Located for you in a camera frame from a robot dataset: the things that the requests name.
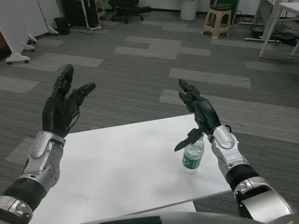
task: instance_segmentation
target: black arm segment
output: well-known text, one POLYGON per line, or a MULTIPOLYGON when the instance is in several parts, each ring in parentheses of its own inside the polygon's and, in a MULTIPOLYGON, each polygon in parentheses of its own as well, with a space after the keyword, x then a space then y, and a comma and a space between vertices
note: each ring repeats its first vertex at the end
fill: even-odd
POLYGON ((239 183, 245 181, 248 178, 260 176, 250 165, 240 164, 229 170, 226 181, 230 185, 232 191, 238 186, 239 183))
POLYGON ((21 178, 7 188, 3 195, 22 200, 34 211, 46 196, 46 192, 40 183, 32 179, 21 178))

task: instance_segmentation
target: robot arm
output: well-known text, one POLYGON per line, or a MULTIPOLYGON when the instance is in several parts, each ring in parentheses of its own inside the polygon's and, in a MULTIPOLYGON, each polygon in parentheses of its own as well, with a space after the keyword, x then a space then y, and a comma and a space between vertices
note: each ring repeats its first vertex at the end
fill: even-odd
POLYGON ((64 137, 77 122, 84 98, 94 90, 90 83, 69 96, 74 69, 67 65, 54 84, 43 110, 43 131, 30 149, 23 174, 0 196, 0 218, 10 224, 27 224, 41 200, 60 176, 64 137))
POLYGON ((200 96, 192 85, 179 80, 183 92, 180 98, 195 115, 199 129, 193 129, 188 138, 180 142, 175 151, 196 142, 205 132, 218 159, 218 166, 235 194, 240 216, 262 223, 270 223, 280 217, 296 214, 295 210, 252 168, 239 152, 237 138, 222 126, 209 101, 200 96))

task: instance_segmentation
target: power strip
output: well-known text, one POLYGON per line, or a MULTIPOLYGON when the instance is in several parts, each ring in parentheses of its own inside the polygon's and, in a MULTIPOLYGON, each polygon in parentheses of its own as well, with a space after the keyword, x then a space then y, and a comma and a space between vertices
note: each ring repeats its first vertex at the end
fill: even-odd
POLYGON ((97 26, 97 27, 95 27, 95 28, 89 28, 90 30, 98 30, 98 29, 102 29, 102 27, 101 26, 97 26))

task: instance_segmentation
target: floor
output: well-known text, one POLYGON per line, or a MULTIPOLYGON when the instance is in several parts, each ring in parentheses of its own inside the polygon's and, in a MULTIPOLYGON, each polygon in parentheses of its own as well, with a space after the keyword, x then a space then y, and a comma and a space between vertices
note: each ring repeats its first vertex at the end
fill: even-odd
MULTIPOLYGON (((201 34, 205 16, 151 12, 144 21, 107 22, 115 29, 46 36, 30 63, 0 61, 0 193, 18 177, 38 131, 43 105, 65 63, 73 87, 97 84, 73 132, 188 114, 178 100, 178 78, 196 86, 231 125, 241 153, 299 210, 299 63, 288 45, 246 42, 250 27, 230 37, 201 34)), ((237 214, 232 193, 194 202, 197 211, 237 214)))

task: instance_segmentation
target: clear plastic bottle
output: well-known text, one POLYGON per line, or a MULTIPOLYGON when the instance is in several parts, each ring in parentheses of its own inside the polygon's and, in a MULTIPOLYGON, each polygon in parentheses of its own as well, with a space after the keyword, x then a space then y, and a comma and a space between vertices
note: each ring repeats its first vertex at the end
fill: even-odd
POLYGON ((193 173, 198 169, 200 165, 200 161, 205 149, 205 143, 203 141, 203 138, 204 134, 200 139, 198 139, 197 142, 186 146, 184 149, 182 163, 184 165, 184 169, 188 173, 193 173))

